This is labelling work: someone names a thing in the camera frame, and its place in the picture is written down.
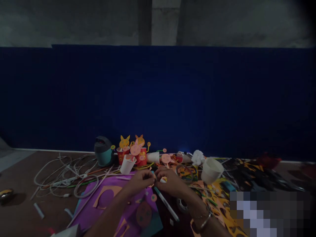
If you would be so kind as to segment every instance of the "purple sheet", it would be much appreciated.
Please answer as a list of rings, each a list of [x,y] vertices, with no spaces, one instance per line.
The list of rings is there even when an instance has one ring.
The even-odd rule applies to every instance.
[[[121,177],[131,178],[131,175],[124,175],[124,176],[121,176]],[[127,183],[128,183],[127,180],[117,179],[116,177],[106,178],[103,181],[102,185],[94,193],[93,197],[89,200],[87,205],[84,207],[84,209],[81,211],[79,216],[73,222],[72,226],[74,226],[76,224],[80,224],[81,230],[86,230],[86,229],[90,228],[97,221],[97,219],[99,218],[99,216],[103,212],[103,210],[100,210],[98,208],[94,208],[93,207],[93,204],[95,203],[100,191],[102,190],[102,187],[103,186],[109,186],[109,185],[123,187]],[[88,184],[88,186],[87,186],[87,188],[85,190],[85,193],[89,192],[94,186],[95,186],[95,183]],[[101,202],[102,203],[106,203],[106,204],[110,203],[110,201],[112,199],[112,196],[113,196],[113,192],[107,198],[106,194],[109,194],[109,193],[111,193],[111,192],[107,192],[107,191],[104,192],[104,194],[99,199],[99,204],[101,204]],[[155,217],[155,219],[157,217],[159,218],[159,214],[158,214],[156,203],[151,201],[151,195],[152,194],[153,194],[153,192],[152,192],[151,188],[144,189],[143,191],[141,191],[139,194],[137,194],[136,196],[134,196],[131,199],[131,205],[127,205],[126,206],[126,209],[125,209],[125,211],[124,211],[124,213],[122,215],[122,218],[121,218],[121,220],[120,220],[120,222],[118,224],[118,227],[120,227],[123,219],[125,219],[127,224],[129,225],[129,229],[125,233],[124,237],[140,236],[141,232],[142,232],[141,227],[136,222],[136,210],[137,210],[137,208],[139,206],[139,203],[135,203],[136,200],[141,199],[141,198],[145,198],[145,201],[151,207],[152,217]],[[81,202],[80,202],[80,204],[78,206],[78,210],[81,209],[81,207],[87,201],[87,199],[88,198],[84,198],[84,199],[81,200]]]

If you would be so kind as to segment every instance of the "blue wall panel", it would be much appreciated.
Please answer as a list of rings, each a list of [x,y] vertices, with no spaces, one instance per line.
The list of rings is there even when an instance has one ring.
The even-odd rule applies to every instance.
[[[0,48],[0,136],[93,150],[144,134],[151,151],[313,160],[311,49],[53,45]]]

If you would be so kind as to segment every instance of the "orange paper circle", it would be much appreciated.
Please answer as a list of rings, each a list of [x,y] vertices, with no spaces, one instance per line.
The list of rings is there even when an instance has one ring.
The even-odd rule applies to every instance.
[[[165,164],[168,164],[171,161],[171,157],[168,154],[163,154],[161,156],[161,161]]]
[[[151,222],[151,207],[146,201],[143,201],[136,211],[136,221],[141,228],[146,228]]]
[[[157,201],[157,195],[156,195],[156,194],[153,194],[153,195],[151,196],[151,200],[152,200],[153,202]]]

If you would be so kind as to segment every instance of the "pen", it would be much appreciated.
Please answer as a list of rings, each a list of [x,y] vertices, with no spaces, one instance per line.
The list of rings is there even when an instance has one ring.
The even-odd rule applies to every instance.
[[[176,222],[179,222],[179,217],[177,216],[177,214],[174,212],[174,210],[172,210],[171,206],[169,205],[169,203],[167,203],[166,199],[164,198],[164,196],[162,196],[161,192],[158,190],[157,187],[154,187],[154,189],[156,190],[156,192],[158,193],[158,196],[161,198],[162,202],[165,204],[165,206],[167,207],[167,209],[170,211],[171,215],[174,217]]]

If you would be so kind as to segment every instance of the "hand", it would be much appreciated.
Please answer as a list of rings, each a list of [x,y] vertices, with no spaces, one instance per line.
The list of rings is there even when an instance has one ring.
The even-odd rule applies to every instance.
[[[161,166],[156,170],[155,175],[157,176],[155,186],[173,197],[186,199],[192,193],[192,190],[172,169]],[[167,183],[160,182],[162,177],[167,177]]]
[[[124,186],[122,191],[128,196],[132,197],[138,194],[144,188],[155,183],[154,175],[150,170],[139,170],[131,178],[131,180]]]

